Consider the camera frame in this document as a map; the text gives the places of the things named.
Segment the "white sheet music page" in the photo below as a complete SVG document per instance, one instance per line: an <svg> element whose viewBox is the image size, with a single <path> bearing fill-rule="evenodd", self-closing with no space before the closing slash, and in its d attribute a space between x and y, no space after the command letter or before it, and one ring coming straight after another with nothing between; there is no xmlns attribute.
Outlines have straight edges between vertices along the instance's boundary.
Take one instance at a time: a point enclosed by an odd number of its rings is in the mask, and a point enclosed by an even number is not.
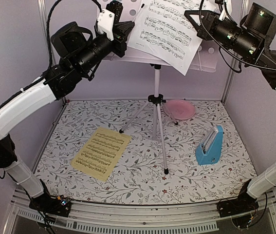
<svg viewBox="0 0 276 234"><path fill-rule="evenodd" d="M182 75L188 69L215 72L218 53L202 45L186 19L186 10L197 10L198 0L143 0L128 46L159 58Z"/></svg>

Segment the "white perforated music stand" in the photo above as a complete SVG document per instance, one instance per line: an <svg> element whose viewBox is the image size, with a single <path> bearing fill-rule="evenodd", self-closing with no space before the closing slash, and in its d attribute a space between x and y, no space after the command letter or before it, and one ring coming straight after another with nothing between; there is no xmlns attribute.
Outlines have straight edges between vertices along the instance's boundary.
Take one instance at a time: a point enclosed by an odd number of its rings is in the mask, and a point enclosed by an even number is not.
<svg viewBox="0 0 276 234"><path fill-rule="evenodd" d="M125 20L134 21L135 17L139 14L139 11L144 8L144 5L140 0L121 0L120 3L123 6L122 16ZM210 43L203 43L202 50L198 51L194 57L194 64L190 65L190 69L199 70L203 72L213 73L216 71L217 60L215 59L215 54L211 54L210 51L213 47L207 48ZM138 115L148 106L148 104L153 104L153 122L152 122L152 140L160 140L162 143L162 153L164 161L164 173L169 174L168 165L166 161L166 149L164 140L164 131L162 124L162 114L161 106L165 105L166 100L164 96L159 93L160 88L160 70L162 65L168 65L164 61L160 62L158 58L154 56L147 55L144 52L138 52L135 49L128 49L127 54L120 58L122 61L127 62L139 62L148 63L154 68L154 93L149 95L147 101L144 105L138 109L132 117L124 123L124 126L119 130L119 133L123 133L128 126L138 117Z"/></svg>

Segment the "blue metronome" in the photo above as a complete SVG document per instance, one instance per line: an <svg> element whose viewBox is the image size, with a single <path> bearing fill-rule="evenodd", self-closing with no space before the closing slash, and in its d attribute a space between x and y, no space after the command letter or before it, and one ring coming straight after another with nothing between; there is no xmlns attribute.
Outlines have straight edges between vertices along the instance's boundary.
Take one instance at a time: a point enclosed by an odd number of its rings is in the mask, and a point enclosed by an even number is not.
<svg viewBox="0 0 276 234"><path fill-rule="evenodd" d="M213 126L205 138L198 144L195 157L199 165L212 165L219 161L223 142L223 128Z"/></svg>

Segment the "yellow sheet music page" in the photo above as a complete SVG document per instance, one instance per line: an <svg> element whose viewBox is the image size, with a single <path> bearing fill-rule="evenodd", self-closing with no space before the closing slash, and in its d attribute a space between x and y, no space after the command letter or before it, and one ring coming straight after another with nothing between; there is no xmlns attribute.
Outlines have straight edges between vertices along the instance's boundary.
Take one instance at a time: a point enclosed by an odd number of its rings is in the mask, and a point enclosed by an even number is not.
<svg viewBox="0 0 276 234"><path fill-rule="evenodd" d="M71 161L71 166L106 181L131 141L131 136L99 127Z"/></svg>

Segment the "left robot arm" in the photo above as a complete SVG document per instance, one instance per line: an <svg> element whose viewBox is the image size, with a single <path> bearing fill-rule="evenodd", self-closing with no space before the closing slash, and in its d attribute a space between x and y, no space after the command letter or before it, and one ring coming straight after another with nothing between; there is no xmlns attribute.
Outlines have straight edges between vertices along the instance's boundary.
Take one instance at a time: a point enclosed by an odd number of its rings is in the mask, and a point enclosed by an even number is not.
<svg viewBox="0 0 276 234"><path fill-rule="evenodd" d="M125 21L115 23L107 32L97 25L92 33L76 22L68 23L51 37L60 56L59 64L45 71L0 107L0 168L22 186L45 212L54 208L54 200L49 197L44 183L16 155L9 133L38 109L72 92L83 78L92 80L98 65L108 54L123 57L133 28L132 21Z"/></svg>

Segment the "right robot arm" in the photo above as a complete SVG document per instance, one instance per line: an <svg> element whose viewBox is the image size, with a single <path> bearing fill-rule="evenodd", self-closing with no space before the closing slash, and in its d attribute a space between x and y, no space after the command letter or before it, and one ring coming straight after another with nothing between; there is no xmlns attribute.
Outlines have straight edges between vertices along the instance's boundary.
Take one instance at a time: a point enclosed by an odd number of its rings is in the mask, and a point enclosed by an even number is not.
<svg viewBox="0 0 276 234"><path fill-rule="evenodd" d="M205 41L212 40L245 66L258 68L276 90L276 50L270 49L276 35L276 14L253 3L250 12L237 24L231 19L227 0L220 0L222 12L186 10L184 16ZM276 186L276 162L260 175L245 182L234 201L234 209L245 212L266 191Z"/></svg>

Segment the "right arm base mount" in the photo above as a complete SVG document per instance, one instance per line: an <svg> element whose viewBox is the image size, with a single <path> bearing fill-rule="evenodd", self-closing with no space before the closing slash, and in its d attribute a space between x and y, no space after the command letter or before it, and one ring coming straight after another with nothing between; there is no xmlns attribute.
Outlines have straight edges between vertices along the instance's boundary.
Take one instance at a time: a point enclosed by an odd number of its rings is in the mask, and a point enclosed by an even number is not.
<svg viewBox="0 0 276 234"><path fill-rule="evenodd" d="M242 193L235 199L225 198L217 203L217 210L220 217L239 215L250 211L254 211L256 214L258 208L257 199L250 197L247 193ZM234 218L232 222L237 228L246 229L250 227L253 219L254 216L248 214L246 216Z"/></svg>

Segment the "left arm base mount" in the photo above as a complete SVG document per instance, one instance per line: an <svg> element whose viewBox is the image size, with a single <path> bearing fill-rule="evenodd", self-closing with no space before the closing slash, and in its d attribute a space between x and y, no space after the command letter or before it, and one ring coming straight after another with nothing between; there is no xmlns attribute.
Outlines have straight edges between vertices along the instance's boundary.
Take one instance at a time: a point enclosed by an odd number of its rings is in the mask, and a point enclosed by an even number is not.
<svg viewBox="0 0 276 234"><path fill-rule="evenodd" d="M31 198L29 208L40 211L44 214L52 214L68 217L71 211L71 200L64 196L51 196L42 194L36 198Z"/></svg>

